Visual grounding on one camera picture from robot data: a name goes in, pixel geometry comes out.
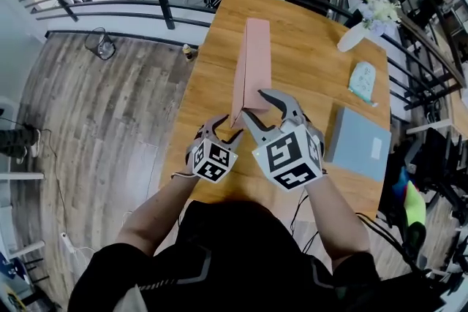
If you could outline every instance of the wire basket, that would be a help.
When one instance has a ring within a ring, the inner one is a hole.
[[[85,48],[101,60],[108,60],[116,53],[116,45],[104,28],[96,28],[88,34]]]

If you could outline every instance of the pink paper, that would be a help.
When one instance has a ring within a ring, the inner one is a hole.
[[[269,103],[258,93],[260,88],[271,88],[270,23],[249,18],[235,69],[231,127],[244,127],[242,108],[254,113],[269,109]]]

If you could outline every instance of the wooden table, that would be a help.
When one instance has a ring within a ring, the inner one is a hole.
[[[340,106],[366,116],[385,129],[390,126],[390,94],[385,51],[365,39],[347,53],[336,44],[347,28],[317,13],[282,0],[222,0],[205,44],[193,69],[173,129],[160,186],[170,174],[182,169],[187,145],[209,118],[231,112],[233,82],[247,18],[270,21],[272,86],[293,95],[312,123],[331,139],[336,110]],[[350,75],[359,61],[377,70],[371,107],[348,89]],[[275,108],[266,113],[265,124],[281,122]],[[226,121],[217,134],[227,139],[234,131]],[[263,176],[252,155],[257,147],[248,131],[237,150],[233,170],[218,184],[200,181],[192,199],[218,202],[252,199],[277,217],[291,219],[303,189],[285,193]],[[326,164],[330,176],[355,211],[375,216],[382,182]],[[299,220],[313,221],[309,205],[303,205]]]

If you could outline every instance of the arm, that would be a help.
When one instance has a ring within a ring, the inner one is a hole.
[[[370,252],[366,228],[328,175],[306,185],[306,190],[333,269],[353,254]]]
[[[192,168],[186,167],[182,173],[191,175]],[[128,243],[153,256],[173,228],[198,181],[197,176],[184,178],[175,175],[162,190],[132,213],[122,226],[116,242]]]

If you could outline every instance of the bottle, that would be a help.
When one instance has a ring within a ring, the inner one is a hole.
[[[193,52],[192,52],[192,49],[190,48],[190,46],[188,44],[185,44],[182,47],[182,52],[184,52],[185,59],[187,61],[192,61],[193,60]]]

